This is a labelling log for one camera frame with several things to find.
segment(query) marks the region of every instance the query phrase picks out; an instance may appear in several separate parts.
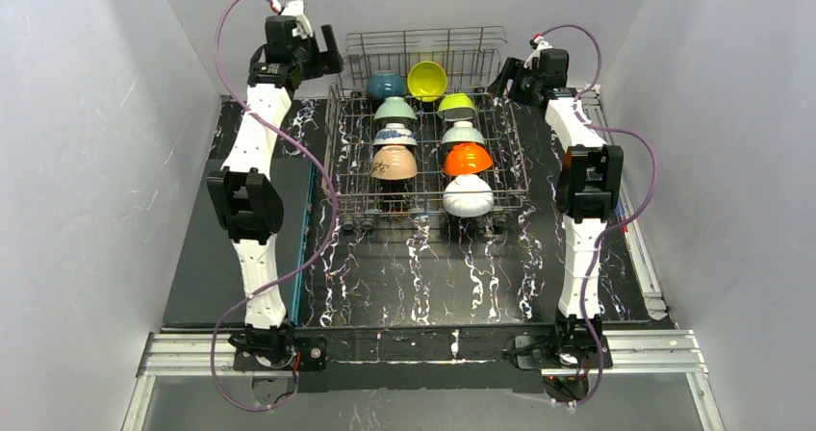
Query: white wall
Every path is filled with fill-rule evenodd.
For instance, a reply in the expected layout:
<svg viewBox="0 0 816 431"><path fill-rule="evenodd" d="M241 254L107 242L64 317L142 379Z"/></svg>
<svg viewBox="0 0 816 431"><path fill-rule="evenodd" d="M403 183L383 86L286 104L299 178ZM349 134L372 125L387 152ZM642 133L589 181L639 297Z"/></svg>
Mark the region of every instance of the white wall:
<svg viewBox="0 0 816 431"><path fill-rule="evenodd" d="M213 66L213 37L218 18L231 0L169 0L178 14L195 51L220 92ZM603 46L606 60L618 52L634 15L643 0L306 0L307 14L317 27L331 23L341 51L349 33L377 30L446 28L472 25L503 25L510 44L503 57L526 58L529 40L548 27L565 22L580 23L592 30ZM221 52L225 70L234 83L246 82L248 59L264 42L264 3L244 1L227 22ZM552 34L558 47L573 57L571 79L583 84L595 72L595 49L579 32ZM326 95L326 81L304 84L299 95Z"/></svg>
<svg viewBox="0 0 816 431"><path fill-rule="evenodd" d="M728 429L814 429L814 0L647 0L603 90L664 167L641 221ZM642 197L650 163L625 147Z"/></svg>
<svg viewBox="0 0 816 431"><path fill-rule="evenodd" d="M218 98L166 0L0 0L0 421L119 429Z"/></svg>

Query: black marble surface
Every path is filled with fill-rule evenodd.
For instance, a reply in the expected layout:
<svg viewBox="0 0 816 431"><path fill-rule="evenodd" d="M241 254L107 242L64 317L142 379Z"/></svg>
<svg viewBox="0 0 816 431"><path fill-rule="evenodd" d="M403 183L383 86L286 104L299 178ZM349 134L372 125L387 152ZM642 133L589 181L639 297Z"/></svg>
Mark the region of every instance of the black marble surface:
<svg viewBox="0 0 816 431"><path fill-rule="evenodd" d="M553 202L563 151L540 114L514 104L530 179L504 234L448 228L440 216L380 221L370 234L336 239L304 275L298 322L309 326L400 326L551 322L564 279L564 232ZM325 100L295 101L282 125L323 160ZM241 120L225 103L211 159L225 158ZM279 140L275 157L302 157ZM314 190L307 258L326 234L329 204ZM603 244L599 301L607 320L649 320L623 233Z"/></svg>

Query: dark gray panel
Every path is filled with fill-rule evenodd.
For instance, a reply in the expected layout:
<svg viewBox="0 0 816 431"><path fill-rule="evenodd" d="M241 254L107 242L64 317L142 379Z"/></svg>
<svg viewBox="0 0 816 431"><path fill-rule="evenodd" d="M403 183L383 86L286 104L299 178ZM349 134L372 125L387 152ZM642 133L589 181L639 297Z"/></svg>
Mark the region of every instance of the dark gray panel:
<svg viewBox="0 0 816 431"><path fill-rule="evenodd" d="M241 268L226 231L218 225L207 192L207 173L219 170L222 160L207 162L192 209L179 264L165 309L165 328L208 328L243 298ZM270 181L284 203L284 222L278 235L275 258L278 275L303 262L303 230L312 185L312 164L305 159L275 159ZM281 295L290 316L295 281L281 284ZM244 309L227 318L243 322Z"/></svg>
<svg viewBox="0 0 816 431"><path fill-rule="evenodd" d="M224 378L240 402L256 405L247 378ZM283 380L256 384L271 401ZM544 394L534 397L546 400ZM607 375L590 402L575 414L524 400L502 390L343 391L299 394L273 414L242 412L222 399L210 378L156 380L144 429L387 429L558 431L702 429L684 374Z"/></svg>

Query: wire rack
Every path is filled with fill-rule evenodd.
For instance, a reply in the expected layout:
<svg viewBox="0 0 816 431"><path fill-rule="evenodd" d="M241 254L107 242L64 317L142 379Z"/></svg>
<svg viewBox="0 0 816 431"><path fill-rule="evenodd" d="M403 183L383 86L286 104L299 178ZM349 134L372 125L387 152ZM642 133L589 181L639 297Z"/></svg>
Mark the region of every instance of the wire rack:
<svg viewBox="0 0 816 431"><path fill-rule="evenodd" d="M503 28L351 34L346 41L346 74L329 90L325 159L340 196L345 230L369 230L384 216L445 212L442 197L452 178L443 171L446 151L440 142L450 123L436 113L439 100L422 103L406 98L418 119L411 128L418 143L414 149L417 176L391 182L370 176L376 150L372 142L381 125L373 121L377 103L363 97L361 91L374 72L392 70L405 77L421 61L439 63L448 75L447 92L467 93L478 109L474 126L484 136L485 148L494 162L490 169L479 173L494 193L495 207L489 219L501 223L507 213L522 206L529 181L516 118L512 106L484 92L495 78L493 68L500 66L498 50L493 46L505 42ZM353 88L345 89L344 84Z"/></svg>

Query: dish rack wire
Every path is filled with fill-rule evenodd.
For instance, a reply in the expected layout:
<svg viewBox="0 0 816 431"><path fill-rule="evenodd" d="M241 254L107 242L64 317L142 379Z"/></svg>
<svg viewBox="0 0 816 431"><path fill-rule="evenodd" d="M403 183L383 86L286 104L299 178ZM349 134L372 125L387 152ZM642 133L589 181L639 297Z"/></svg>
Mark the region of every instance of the dish rack wire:
<svg viewBox="0 0 816 431"><path fill-rule="evenodd" d="M501 67L499 47L506 42L504 28L499 26L346 37L344 75L329 88L325 155L340 197L345 231L358 227L368 231L381 219L391 219L390 227L399 228L405 217L445 213L442 197L452 177L444 173L446 151L440 142L449 123L436 114L440 100L423 103L406 97L418 119L411 128L418 144L414 151L417 176L390 182L370 177L375 152L372 142L381 125L374 124L376 103L363 96L363 89L376 71L391 70L405 78L411 67L422 61L441 65L447 74L446 92L468 94L477 108L474 126L484 136L494 162L479 173L495 198L493 210L484 219L501 226L510 212L523 205L529 179L513 107L485 92ZM414 228L410 221L407 226Z"/></svg>

